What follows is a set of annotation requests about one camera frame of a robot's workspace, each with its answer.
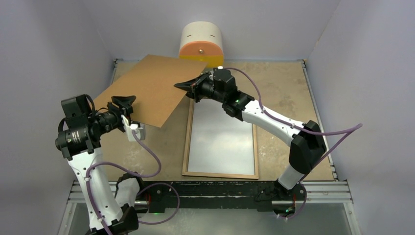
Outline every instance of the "tabletop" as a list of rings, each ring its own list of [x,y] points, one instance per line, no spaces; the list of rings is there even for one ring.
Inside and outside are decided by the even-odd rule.
[[[119,61],[114,81],[131,69],[135,62]],[[300,62],[251,62],[227,61],[224,67],[234,67],[246,72],[257,84],[264,105],[286,117],[317,122],[313,102]],[[242,74],[232,71],[239,90],[258,95],[252,84]],[[184,97],[162,128],[146,126],[143,141],[161,160],[161,172],[152,181],[237,181],[236,179],[182,176],[184,144],[190,99]],[[120,164],[141,174],[157,170],[157,162],[141,146],[128,142],[120,131],[112,131],[101,137],[104,160]],[[267,131],[257,127],[259,180],[276,180],[288,165],[289,147]],[[106,167],[110,181],[122,174],[114,167]],[[305,178],[308,181],[332,181],[333,175],[328,159],[321,162]]]

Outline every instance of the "brown cardboard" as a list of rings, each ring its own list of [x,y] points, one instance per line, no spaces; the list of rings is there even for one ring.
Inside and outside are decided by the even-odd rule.
[[[186,94],[174,87],[193,79],[206,62],[147,55],[95,100],[95,107],[106,107],[111,96],[135,95],[131,120],[161,127]]]

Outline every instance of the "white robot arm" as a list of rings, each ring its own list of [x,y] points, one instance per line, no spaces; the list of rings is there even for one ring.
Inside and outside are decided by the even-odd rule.
[[[91,109],[88,99],[92,103],[88,95],[79,95],[61,102],[66,117],[59,125],[55,144],[75,173],[85,197],[90,222],[90,231],[87,234],[107,234],[101,220],[104,220],[113,234],[125,234],[138,228],[134,202],[140,190],[140,179],[125,174],[118,180],[114,197],[103,166],[92,170],[90,177],[87,176],[87,169],[93,164],[103,162],[99,142],[102,134],[118,128],[127,134],[129,141],[135,142],[132,131],[143,140],[145,129],[138,123],[131,123],[129,119],[135,97],[113,97],[113,103],[108,103],[108,111],[104,113],[98,113],[93,106]],[[67,124],[68,130],[63,130],[63,122]],[[94,201],[101,219],[92,207],[87,181],[92,194],[99,195]]]
[[[194,99],[195,102],[209,98],[222,103],[222,108],[229,116],[257,125],[289,146],[289,165],[276,181],[276,188],[291,190],[301,178],[310,173],[326,152],[322,136],[294,128],[301,126],[312,132],[321,132],[317,123],[291,120],[266,107],[261,107],[258,100],[237,89],[235,78],[227,69],[215,68],[212,72],[203,73],[195,79],[175,84],[175,87],[187,91],[186,96]],[[264,113],[265,111],[291,125],[270,118]]]

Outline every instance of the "black base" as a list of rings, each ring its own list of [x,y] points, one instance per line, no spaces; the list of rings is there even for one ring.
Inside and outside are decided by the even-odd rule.
[[[144,186],[153,183],[144,181]],[[195,182],[175,181],[171,184],[180,195],[180,208],[194,209],[256,209],[259,212],[272,212],[276,209],[272,201],[304,200],[302,189],[297,184],[289,192],[279,190],[275,181],[236,181],[236,182]],[[150,213],[163,213],[166,208],[177,207],[177,197],[165,186],[154,186],[147,191],[151,195]]]
[[[138,229],[138,216],[134,207],[125,204],[122,208],[123,215],[119,221],[113,221],[109,226],[113,235],[125,235]],[[88,230],[85,235],[107,235],[104,229]]]

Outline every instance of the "lavender wall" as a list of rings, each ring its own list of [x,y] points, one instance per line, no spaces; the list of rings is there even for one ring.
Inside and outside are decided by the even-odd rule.
[[[414,9],[413,0],[341,0],[309,57],[325,129],[364,124],[333,160],[365,235],[415,229]]]
[[[84,0],[112,56],[177,56],[183,27],[210,21],[227,59],[307,58],[340,0]]]
[[[0,0],[1,234],[58,232],[73,181],[60,100],[98,95],[111,65],[81,1]]]

